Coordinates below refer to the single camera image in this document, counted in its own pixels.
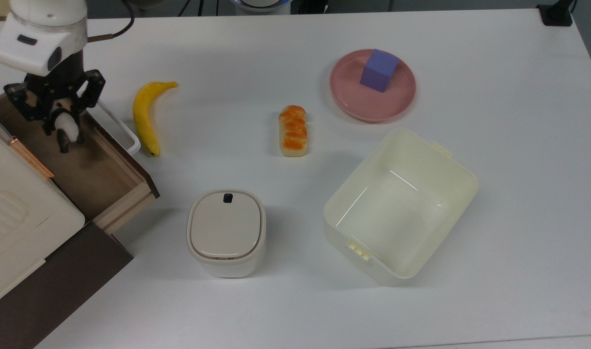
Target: open drawer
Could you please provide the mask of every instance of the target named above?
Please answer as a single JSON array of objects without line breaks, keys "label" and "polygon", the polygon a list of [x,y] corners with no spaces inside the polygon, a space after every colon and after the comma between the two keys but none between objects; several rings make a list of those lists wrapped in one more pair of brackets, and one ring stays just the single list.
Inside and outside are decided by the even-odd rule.
[{"label": "open drawer", "polygon": [[58,150],[55,135],[38,122],[27,122],[0,95],[0,124],[54,174],[52,181],[88,221],[112,234],[160,196],[149,174],[84,112],[80,128],[84,143]]}]

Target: pink plate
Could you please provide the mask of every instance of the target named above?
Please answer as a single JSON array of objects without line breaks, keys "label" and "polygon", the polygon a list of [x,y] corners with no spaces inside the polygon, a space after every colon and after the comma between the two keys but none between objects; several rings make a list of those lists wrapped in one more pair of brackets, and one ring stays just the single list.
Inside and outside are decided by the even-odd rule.
[{"label": "pink plate", "polygon": [[364,65],[372,52],[372,49],[360,49],[340,58],[330,74],[330,90],[336,103],[349,115],[380,122],[410,106],[415,96],[415,78],[410,67],[400,60],[385,92],[360,84]]}]

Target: bread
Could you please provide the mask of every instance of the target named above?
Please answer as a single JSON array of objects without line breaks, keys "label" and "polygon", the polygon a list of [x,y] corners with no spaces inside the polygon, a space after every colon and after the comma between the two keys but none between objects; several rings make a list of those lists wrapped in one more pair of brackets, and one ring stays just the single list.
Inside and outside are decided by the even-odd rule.
[{"label": "bread", "polygon": [[280,151],[286,157],[301,157],[308,150],[306,111],[302,107],[288,106],[278,117],[280,124]]}]

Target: banana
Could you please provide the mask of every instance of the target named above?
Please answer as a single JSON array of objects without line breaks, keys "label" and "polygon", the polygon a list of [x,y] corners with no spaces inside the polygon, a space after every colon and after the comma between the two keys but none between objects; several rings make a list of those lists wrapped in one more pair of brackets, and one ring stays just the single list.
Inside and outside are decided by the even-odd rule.
[{"label": "banana", "polygon": [[143,86],[134,98],[133,113],[134,123],[136,124],[136,130],[138,130],[138,136],[140,141],[149,150],[151,155],[160,155],[160,143],[158,137],[155,135],[155,130],[151,125],[151,117],[149,110],[153,101],[159,97],[167,89],[177,87],[177,82],[149,82]]}]

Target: container lid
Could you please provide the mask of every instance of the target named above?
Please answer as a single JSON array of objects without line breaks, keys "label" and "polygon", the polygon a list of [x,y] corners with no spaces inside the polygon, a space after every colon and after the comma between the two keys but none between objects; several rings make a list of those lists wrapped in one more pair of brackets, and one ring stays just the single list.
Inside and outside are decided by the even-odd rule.
[{"label": "container lid", "polygon": [[196,204],[189,230],[190,243],[201,256],[239,258],[258,245],[261,211],[242,192],[212,192]]}]

